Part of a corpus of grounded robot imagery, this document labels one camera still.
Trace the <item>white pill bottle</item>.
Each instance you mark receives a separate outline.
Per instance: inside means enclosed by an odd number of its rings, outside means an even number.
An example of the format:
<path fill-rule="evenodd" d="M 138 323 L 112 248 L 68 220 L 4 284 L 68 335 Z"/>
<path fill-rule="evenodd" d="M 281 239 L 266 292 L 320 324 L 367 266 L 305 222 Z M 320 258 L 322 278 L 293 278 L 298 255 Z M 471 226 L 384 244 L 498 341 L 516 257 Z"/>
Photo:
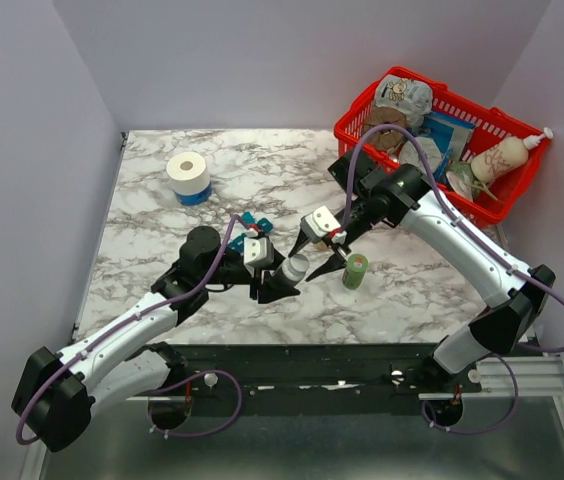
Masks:
<path fill-rule="evenodd" d="M 296 285 L 304 279 L 309 267 L 309 259 L 298 253 L 282 262 L 278 269 L 278 276 L 288 285 Z"/>

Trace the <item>teal weekly pill organizer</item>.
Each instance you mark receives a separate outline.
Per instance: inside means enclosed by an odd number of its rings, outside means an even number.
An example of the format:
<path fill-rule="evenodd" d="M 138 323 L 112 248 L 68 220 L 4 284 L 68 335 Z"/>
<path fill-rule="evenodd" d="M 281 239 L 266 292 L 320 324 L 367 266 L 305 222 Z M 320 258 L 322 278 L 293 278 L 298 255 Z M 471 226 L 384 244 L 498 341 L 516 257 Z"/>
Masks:
<path fill-rule="evenodd" d="M 241 214 L 242 221 L 247 224 L 248 228 L 245 232 L 240 233 L 232 239 L 227 248 L 239 254 L 244 252 L 244 243 L 246 238 L 252 238 L 255 233 L 270 234 L 274 230 L 273 223 L 266 217 L 257 219 L 251 212 Z"/>

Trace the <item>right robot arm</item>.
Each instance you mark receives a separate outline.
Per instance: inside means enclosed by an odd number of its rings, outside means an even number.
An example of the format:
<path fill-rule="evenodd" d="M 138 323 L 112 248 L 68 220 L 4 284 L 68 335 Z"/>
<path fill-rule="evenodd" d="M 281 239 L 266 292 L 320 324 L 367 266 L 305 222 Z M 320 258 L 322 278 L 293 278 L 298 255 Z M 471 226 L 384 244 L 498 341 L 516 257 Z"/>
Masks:
<path fill-rule="evenodd" d="M 476 289 L 486 308 L 469 324 L 445 337 L 422 367 L 422 379 L 442 392 L 458 380 L 459 372 L 491 352 L 509 353 L 533 324 L 546 303 L 545 288 L 556 276 L 545 265 L 535 268 L 510 256 L 465 217 L 451 219 L 454 208 L 438 199 L 425 173 L 407 164 L 388 172 L 366 152 L 351 160 L 346 152 L 328 169 L 340 187 L 353 169 L 351 219 L 342 244 L 330 238 L 343 214 L 320 207 L 300 224 L 294 253 L 308 243 L 326 242 L 333 253 L 316 268 L 312 278 L 343 268 L 345 254 L 358 238 L 376 224 L 402 226 L 434 248 Z"/>

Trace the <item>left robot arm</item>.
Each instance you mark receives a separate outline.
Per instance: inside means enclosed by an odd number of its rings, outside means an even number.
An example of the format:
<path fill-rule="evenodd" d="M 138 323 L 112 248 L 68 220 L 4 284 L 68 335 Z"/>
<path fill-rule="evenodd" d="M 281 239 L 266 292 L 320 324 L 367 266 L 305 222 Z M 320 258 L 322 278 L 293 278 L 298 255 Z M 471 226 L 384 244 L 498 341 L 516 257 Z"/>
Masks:
<path fill-rule="evenodd" d="M 209 226 L 194 228 L 177 261 L 127 312 L 58 352 L 31 354 L 11 403 L 17 442 L 41 441 L 57 452 L 113 405 L 139 393 L 176 393 L 186 374 L 182 360 L 149 343 L 195 314 L 209 299 L 207 285 L 246 285 L 260 304 L 298 295 L 309 269 L 305 256 L 283 256 L 259 229 L 242 252 L 229 249 L 229 239 Z"/>

